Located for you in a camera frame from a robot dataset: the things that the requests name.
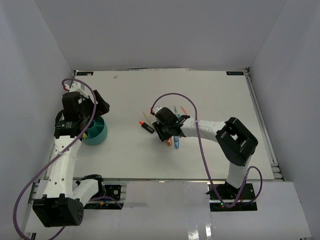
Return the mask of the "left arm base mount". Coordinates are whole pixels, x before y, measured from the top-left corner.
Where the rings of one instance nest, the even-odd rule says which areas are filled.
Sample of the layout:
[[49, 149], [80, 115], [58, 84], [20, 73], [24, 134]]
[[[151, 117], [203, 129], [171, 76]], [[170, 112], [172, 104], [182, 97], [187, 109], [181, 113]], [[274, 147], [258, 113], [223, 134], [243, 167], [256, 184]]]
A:
[[126, 198], [126, 185], [105, 185], [104, 198], [90, 201], [85, 205], [87, 210], [121, 210]]

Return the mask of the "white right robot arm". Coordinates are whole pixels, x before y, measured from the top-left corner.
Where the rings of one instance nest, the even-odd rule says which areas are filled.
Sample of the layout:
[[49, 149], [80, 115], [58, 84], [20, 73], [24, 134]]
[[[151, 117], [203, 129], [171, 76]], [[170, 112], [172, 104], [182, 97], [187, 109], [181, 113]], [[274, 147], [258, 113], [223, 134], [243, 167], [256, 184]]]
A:
[[200, 137], [219, 144], [229, 161], [226, 195], [233, 200], [243, 195], [242, 183], [259, 142], [238, 118], [220, 122], [196, 120], [189, 115], [177, 117], [169, 108], [161, 106], [151, 110], [151, 114], [156, 118], [152, 126], [162, 142], [175, 136]]

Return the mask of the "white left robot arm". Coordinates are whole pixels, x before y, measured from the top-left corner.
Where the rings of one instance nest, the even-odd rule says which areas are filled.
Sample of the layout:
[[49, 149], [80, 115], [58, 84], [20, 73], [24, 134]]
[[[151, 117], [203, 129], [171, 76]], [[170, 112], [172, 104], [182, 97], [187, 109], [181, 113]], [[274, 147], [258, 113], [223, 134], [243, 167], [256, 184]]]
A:
[[96, 146], [108, 134], [103, 115], [110, 105], [97, 90], [89, 96], [82, 90], [62, 96], [63, 109], [57, 114], [54, 130], [53, 157], [48, 183], [42, 197], [35, 199], [32, 209], [46, 228], [78, 226], [84, 207], [91, 198], [105, 196], [106, 187], [99, 174], [86, 175], [73, 187], [74, 170], [81, 144]]

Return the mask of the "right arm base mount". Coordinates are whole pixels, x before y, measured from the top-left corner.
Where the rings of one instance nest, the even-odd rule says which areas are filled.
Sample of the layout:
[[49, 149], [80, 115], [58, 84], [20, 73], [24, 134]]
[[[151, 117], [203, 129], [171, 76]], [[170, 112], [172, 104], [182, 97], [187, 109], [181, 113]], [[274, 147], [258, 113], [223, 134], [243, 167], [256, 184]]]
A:
[[[236, 199], [238, 190], [226, 184], [216, 184], [217, 191], [222, 200], [227, 204], [232, 204]], [[211, 212], [255, 212], [258, 210], [256, 201], [249, 203], [255, 196], [252, 183], [246, 183], [235, 206], [227, 208], [216, 196], [211, 184], [208, 185], [206, 193], [209, 196], [209, 207]]]

